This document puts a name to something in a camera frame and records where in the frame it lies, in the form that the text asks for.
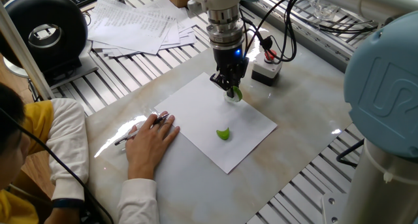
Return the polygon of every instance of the hand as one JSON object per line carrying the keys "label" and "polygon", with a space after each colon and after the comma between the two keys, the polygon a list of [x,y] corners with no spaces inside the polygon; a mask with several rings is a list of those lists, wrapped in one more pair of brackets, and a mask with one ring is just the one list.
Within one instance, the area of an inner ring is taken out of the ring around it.
{"label": "hand", "polygon": [[80,224],[78,208],[54,208],[44,224]]}
{"label": "hand", "polygon": [[154,169],[164,156],[171,142],[180,132],[177,126],[169,135],[166,134],[174,122],[174,116],[170,116],[167,122],[161,122],[153,126],[157,115],[152,114],[140,128],[138,134],[126,142],[126,157],[128,159],[128,179],[145,178],[153,179]]}

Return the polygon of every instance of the yellow shirt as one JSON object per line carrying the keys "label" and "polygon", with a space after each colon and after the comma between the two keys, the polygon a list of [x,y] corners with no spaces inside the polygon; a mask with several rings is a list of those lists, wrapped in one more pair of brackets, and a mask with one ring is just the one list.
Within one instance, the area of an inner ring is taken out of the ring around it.
{"label": "yellow shirt", "polygon": [[[42,101],[25,105],[25,122],[23,127],[41,139],[48,140],[54,108],[51,101]],[[29,155],[42,150],[42,147],[31,140]],[[0,223],[37,224],[39,222],[35,207],[8,191],[0,191]]]}

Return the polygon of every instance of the red button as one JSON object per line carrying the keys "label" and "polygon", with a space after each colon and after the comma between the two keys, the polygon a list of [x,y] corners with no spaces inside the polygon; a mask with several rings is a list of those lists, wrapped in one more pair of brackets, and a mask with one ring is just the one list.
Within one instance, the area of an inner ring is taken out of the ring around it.
{"label": "red button", "polygon": [[[270,50],[275,56],[277,55],[277,53],[276,53],[276,51],[274,51],[274,50]],[[266,51],[265,53],[264,53],[264,55],[266,56],[266,59],[267,60],[270,60],[270,61],[273,61],[274,60],[274,56],[269,52],[269,51]]]}

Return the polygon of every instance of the white pole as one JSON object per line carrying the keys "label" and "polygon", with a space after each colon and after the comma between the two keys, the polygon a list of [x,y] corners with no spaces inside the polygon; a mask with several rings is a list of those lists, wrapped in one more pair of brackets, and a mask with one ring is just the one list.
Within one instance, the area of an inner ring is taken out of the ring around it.
{"label": "white pole", "polygon": [[39,70],[38,65],[27,49],[25,42],[3,5],[0,6],[0,33],[3,34],[8,45],[12,48],[14,55],[16,55],[20,64],[22,64],[27,75],[29,75],[40,96],[44,100],[55,98],[50,86],[46,83],[43,74]]}

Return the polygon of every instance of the pen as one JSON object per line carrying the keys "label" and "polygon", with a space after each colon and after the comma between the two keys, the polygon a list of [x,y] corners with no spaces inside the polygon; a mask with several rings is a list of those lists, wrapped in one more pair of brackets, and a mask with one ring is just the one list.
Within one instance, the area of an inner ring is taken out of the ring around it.
{"label": "pen", "polygon": [[[165,114],[164,116],[160,116],[160,117],[158,117],[153,123],[152,123],[152,125],[156,125],[156,124],[158,124],[159,122],[161,122],[161,121],[163,121],[163,120],[165,120],[165,118],[167,118],[167,116],[169,116],[170,114],[169,113],[167,113],[167,114]],[[117,145],[119,145],[119,144],[121,144],[123,141],[125,141],[125,140],[129,140],[131,137],[133,137],[133,136],[135,136],[136,134],[138,134],[138,132],[139,132],[139,129],[138,130],[136,130],[135,132],[133,132],[133,133],[131,133],[130,135],[127,135],[127,136],[124,136],[123,138],[121,138],[121,139],[119,139],[119,140],[117,140],[117,141],[115,141],[115,146],[117,146]]]}

